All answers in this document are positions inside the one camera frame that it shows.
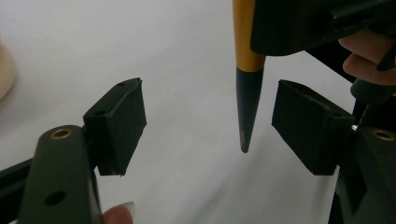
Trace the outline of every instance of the human hand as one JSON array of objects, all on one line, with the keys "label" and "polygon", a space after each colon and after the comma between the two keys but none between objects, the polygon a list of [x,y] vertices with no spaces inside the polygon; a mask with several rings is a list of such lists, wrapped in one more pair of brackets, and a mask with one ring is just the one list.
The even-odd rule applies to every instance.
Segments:
[{"label": "human hand", "polygon": [[385,72],[375,69],[389,49],[396,44],[396,39],[363,28],[354,35],[340,39],[339,43],[352,51],[343,65],[346,73],[378,85],[396,85],[396,68]]},{"label": "human hand", "polygon": [[124,203],[108,209],[104,214],[105,224],[134,224],[134,203]]}]

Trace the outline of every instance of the pen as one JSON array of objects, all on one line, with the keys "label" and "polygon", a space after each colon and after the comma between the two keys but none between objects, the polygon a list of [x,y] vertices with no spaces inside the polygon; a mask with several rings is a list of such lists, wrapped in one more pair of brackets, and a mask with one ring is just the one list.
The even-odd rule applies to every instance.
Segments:
[{"label": "pen", "polygon": [[239,138],[247,153],[262,92],[265,55],[250,49],[250,36],[256,0],[233,0],[233,32],[236,59],[236,100]]}]

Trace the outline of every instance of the cream-colored object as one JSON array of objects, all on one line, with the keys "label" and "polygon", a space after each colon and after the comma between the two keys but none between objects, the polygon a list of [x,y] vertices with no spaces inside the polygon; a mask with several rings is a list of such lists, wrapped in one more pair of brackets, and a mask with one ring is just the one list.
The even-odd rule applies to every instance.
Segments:
[{"label": "cream-colored object", "polygon": [[0,42],[0,99],[2,99],[15,79],[15,63],[8,48]]},{"label": "cream-colored object", "polygon": [[126,209],[128,209],[128,211],[131,214],[132,218],[134,218],[134,214],[135,214],[134,202],[123,203],[123,204],[120,204],[120,206],[125,207]]}]

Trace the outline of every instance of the brass screw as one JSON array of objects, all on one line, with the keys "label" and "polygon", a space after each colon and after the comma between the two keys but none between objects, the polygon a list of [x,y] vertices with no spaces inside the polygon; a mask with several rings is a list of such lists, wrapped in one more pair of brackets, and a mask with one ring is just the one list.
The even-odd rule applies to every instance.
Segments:
[{"label": "brass screw", "polygon": [[382,130],[374,130],[373,134],[375,135],[375,137],[384,140],[384,141],[389,141],[389,142],[393,142],[396,140],[396,137],[387,131],[382,131]]},{"label": "brass screw", "polygon": [[71,129],[58,129],[50,134],[50,139],[52,140],[61,140],[69,137],[73,134]]}]

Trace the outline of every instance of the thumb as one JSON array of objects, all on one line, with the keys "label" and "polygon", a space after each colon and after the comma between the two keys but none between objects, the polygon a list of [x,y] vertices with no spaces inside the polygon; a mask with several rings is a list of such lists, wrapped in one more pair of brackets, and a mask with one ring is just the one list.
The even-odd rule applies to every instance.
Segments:
[{"label": "thumb", "polygon": [[134,203],[124,203],[104,213],[105,224],[134,224]]}]

